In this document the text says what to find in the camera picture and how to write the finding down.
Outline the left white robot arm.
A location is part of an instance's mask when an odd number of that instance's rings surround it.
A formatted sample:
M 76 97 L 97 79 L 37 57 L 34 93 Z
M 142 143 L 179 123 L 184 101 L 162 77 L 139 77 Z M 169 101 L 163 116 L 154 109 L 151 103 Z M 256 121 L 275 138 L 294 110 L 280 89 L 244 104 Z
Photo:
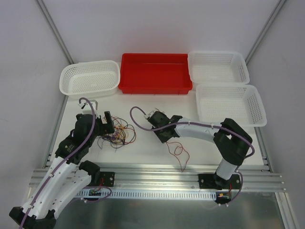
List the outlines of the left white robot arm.
M 69 135 L 62 140 L 55 158 L 37 189 L 21 207 L 13 207 L 9 216 L 21 229 L 52 229 L 68 203 L 86 186 L 101 186 L 100 167 L 82 158 L 95 139 L 114 133 L 111 113 L 106 122 L 96 114 L 78 114 Z

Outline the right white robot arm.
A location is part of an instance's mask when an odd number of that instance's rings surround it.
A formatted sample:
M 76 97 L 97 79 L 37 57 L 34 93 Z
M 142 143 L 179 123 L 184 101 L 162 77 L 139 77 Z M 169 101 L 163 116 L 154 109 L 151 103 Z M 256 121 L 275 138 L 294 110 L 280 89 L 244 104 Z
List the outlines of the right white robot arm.
M 216 145 L 222 160 L 212 178 L 205 182 L 209 188 L 226 188 L 231 183 L 233 173 L 246 159 L 249 149 L 253 149 L 252 138 L 231 118 L 214 125 L 180 115 L 168 118 L 164 113 L 155 111 L 147 115 L 146 120 L 162 143 L 174 137 L 190 137 Z

